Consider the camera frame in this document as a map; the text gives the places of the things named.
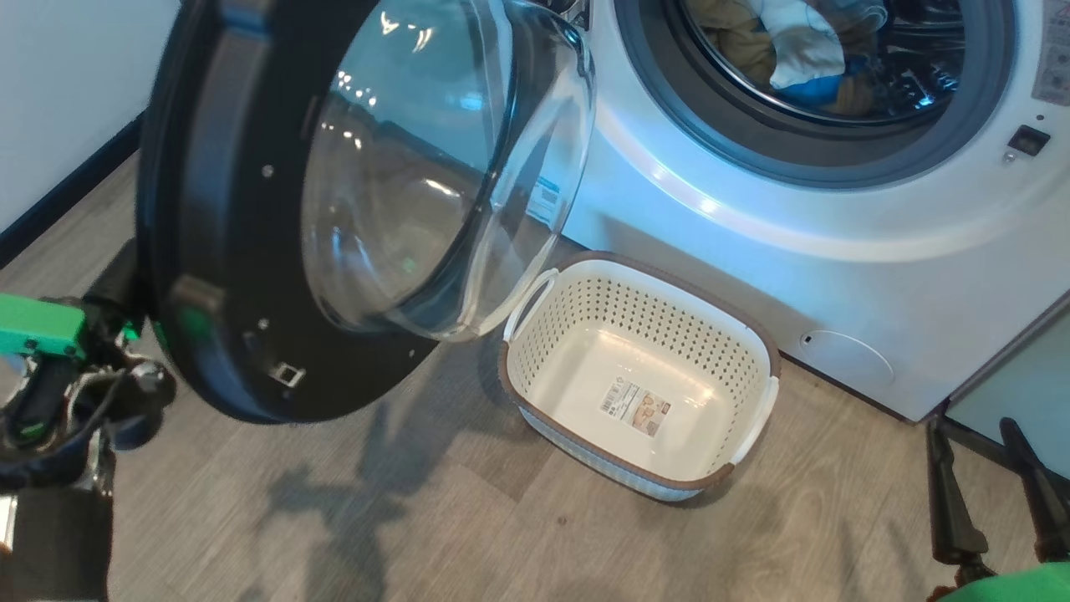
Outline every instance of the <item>laminate flooring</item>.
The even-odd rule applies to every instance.
[[[0,290],[80,294],[133,235],[136,160]],[[930,557],[922,428],[784,364],[751,456],[671,507],[528,428],[496,354],[439,346],[379,402],[297,428],[235,422],[180,386],[159,436],[119,460],[112,600],[920,601],[951,583]],[[1019,480],[956,452],[990,565],[1031,566]]]

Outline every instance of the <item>laundry basket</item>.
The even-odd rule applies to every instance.
[[[501,379],[554,445],[663,501],[720,482],[750,450],[780,357],[738,310],[594,251],[544,272],[528,294],[506,323]]]

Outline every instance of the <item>clothes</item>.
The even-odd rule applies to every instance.
[[[806,0],[832,26],[840,42],[845,31],[873,33],[888,22],[884,0]]]
[[[773,36],[777,68],[775,90],[843,75],[843,47],[836,30],[806,0],[747,0]]]
[[[815,9],[828,6],[829,2],[837,2],[838,6],[843,2],[872,4],[874,1],[883,9],[881,0],[807,0]],[[765,30],[748,0],[688,0],[688,7],[710,45],[728,62],[758,89],[778,93],[769,82],[777,68],[773,36]],[[841,25],[849,21],[845,18],[832,20]],[[792,94],[791,91],[781,91],[778,95],[835,114],[861,117],[869,113],[874,97],[872,76],[867,67],[869,55],[876,50],[876,37],[870,29],[873,24],[872,20],[863,19],[855,27],[837,30],[841,52],[845,56],[845,72],[842,76],[812,83],[809,90],[796,90],[809,93]]]
[[[777,68],[773,37],[746,0],[689,0],[692,18],[722,57],[762,90]]]

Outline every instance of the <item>washing machine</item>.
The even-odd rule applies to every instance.
[[[596,128],[565,234],[715,291],[920,420],[1070,289],[1070,2],[881,2],[868,65],[810,102],[738,59],[731,35],[751,56],[775,35],[717,22],[730,4],[756,3],[591,0]]]
[[[1070,15],[809,1],[885,11],[860,61],[805,17],[869,101],[755,76],[694,18],[748,0],[184,2],[138,182],[158,338],[231,416],[334,418],[492,334],[564,232],[922,418],[1070,288]]]

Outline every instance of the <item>washing machine door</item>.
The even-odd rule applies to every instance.
[[[138,244],[209,403],[315,421],[484,336],[542,269],[591,57],[505,0],[187,0],[146,114]]]

